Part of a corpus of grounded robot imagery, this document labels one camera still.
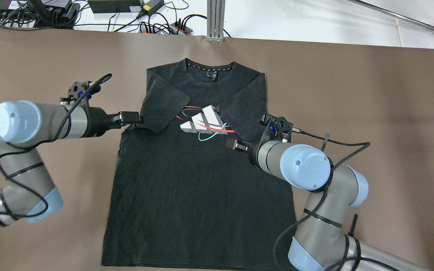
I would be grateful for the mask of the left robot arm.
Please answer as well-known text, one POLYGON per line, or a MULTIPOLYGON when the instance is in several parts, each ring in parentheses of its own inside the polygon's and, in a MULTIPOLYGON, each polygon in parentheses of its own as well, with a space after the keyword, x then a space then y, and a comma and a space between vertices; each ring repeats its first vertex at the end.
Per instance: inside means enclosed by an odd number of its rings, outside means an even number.
POLYGON ((0 104, 0 229, 24 218, 36 223, 63 206, 36 146, 59 139, 100 137, 142 122, 137 112, 107 114, 87 105, 49 105, 21 100, 0 104))

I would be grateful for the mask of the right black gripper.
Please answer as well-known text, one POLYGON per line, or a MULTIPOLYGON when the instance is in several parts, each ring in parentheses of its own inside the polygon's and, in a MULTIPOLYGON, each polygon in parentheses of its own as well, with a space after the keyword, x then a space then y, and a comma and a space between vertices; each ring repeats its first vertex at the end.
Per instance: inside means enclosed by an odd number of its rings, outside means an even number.
POLYGON ((266 143, 266 141, 260 141, 256 144, 247 142, 247 141, 240 141, 237 139, 227 139, 226 142, 226 148, 229 148, 231 150, 247 153, 248 159, 250 163, 255 166, 256 168, 261 168, 260 163, 258 162, 258 153, 260 151, 260 148, 266 143))

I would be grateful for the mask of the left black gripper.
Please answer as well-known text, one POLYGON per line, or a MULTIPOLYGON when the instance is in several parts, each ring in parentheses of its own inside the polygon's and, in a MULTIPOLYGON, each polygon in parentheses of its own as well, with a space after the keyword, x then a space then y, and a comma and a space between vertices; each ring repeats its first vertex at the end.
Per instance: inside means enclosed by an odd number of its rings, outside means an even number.
POLYGON ((89 107, 87 109, 86 138, 101 137, 112 129, 134 130, 138 128, 141 117, 137 111, 120 111, 117 114, 107 114, 103 109, 89 107))

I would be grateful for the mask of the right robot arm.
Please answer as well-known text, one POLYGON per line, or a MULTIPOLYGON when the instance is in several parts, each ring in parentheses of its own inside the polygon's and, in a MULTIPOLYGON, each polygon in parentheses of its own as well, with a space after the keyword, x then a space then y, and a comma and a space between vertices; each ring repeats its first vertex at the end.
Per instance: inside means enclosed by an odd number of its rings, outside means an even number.
POLYGON ((350 207, 368 195, 366 178, 348 165, 332 169, 321 150, 271 140, 252 146, 227 140, 229 149, 256 155, 252 163, 299 189, 310 192, 303 216, 291 227, 288 259, 300 271, 422 271, 423 267, 344 234, 342 225, 350 207))

